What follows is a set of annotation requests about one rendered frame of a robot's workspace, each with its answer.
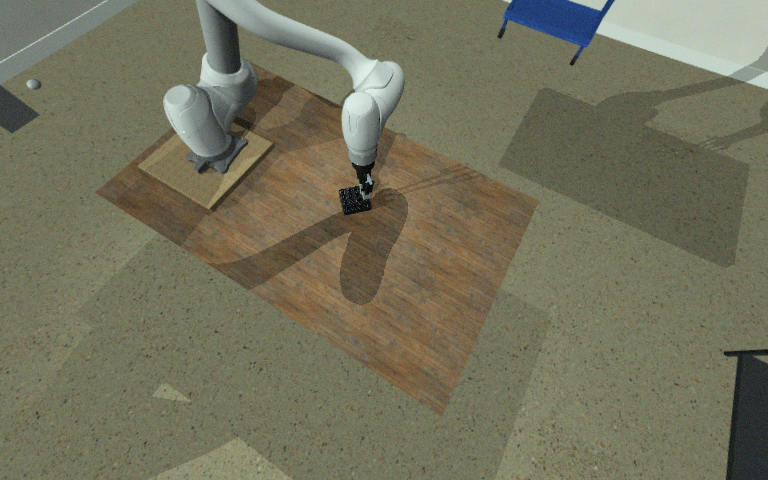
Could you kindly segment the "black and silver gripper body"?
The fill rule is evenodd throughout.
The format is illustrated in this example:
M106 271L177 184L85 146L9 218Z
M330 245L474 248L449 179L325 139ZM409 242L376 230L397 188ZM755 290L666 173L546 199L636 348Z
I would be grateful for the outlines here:
M374 167L374 164L375 164L375 161L373 163L371 163L370 165L367 165L367 166L359 166L359 165L356 165L356 164L354 164L352 162L352 166L353 166L353 168L355 170L357 170L359 172L362 172L362 171L364 172L364 173L362 172L363 178L367 178L367 174L369 174L370 177L371 177L371 170Z

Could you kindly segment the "black knob box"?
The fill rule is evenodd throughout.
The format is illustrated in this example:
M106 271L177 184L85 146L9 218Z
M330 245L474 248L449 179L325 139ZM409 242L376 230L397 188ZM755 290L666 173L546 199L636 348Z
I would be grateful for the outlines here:
M371 210L369 198L363 200L360 194L360 186L348 187L339 190L344 215ZM344 195L343 195L344 194Z

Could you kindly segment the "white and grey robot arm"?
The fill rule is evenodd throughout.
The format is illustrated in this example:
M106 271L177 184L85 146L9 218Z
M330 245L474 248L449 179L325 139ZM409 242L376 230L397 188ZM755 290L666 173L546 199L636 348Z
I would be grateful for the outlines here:
M209 167L225 174L248 145L246 139L229 133L258 87L255 68L240 55L237 25L271 43L343 66L355 90L342 109L349 158L359 166L375 161L377 142L404 89L398 64L368 59L343 40L275 13L256 0L196 0L196 4L207 49L201 81L197 86L175 86L164 97L171 125L192 149L186 159L196 163L194 172L201 174Z

